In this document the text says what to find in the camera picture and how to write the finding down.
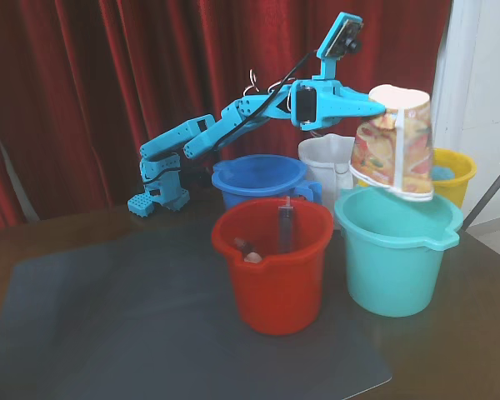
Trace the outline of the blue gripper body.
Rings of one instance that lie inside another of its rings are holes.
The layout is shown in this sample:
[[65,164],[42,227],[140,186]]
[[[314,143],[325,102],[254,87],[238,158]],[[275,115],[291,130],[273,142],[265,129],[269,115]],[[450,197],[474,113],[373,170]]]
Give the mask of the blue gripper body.
[[338,96],[330,82],[296,80],[289,89],[291,123],[303,131],[321,130],[338,124],[343,118],[333,111]]

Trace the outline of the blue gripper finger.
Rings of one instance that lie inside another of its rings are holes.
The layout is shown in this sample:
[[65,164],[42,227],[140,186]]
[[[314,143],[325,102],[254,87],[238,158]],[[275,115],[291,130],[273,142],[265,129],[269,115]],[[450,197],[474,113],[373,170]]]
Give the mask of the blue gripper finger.
[[369,96],[366,93],[357,92],[350,87],[341,86],[338,89],[338,95],[342,98],[346,98],[349,100],[358,100],[358,101],[368,101]]
[[373,117],[386,112],[386,107],[372,101],[368,95],[340,96],[333,93],[318,95],[318,121],[333,125],[343,118]]

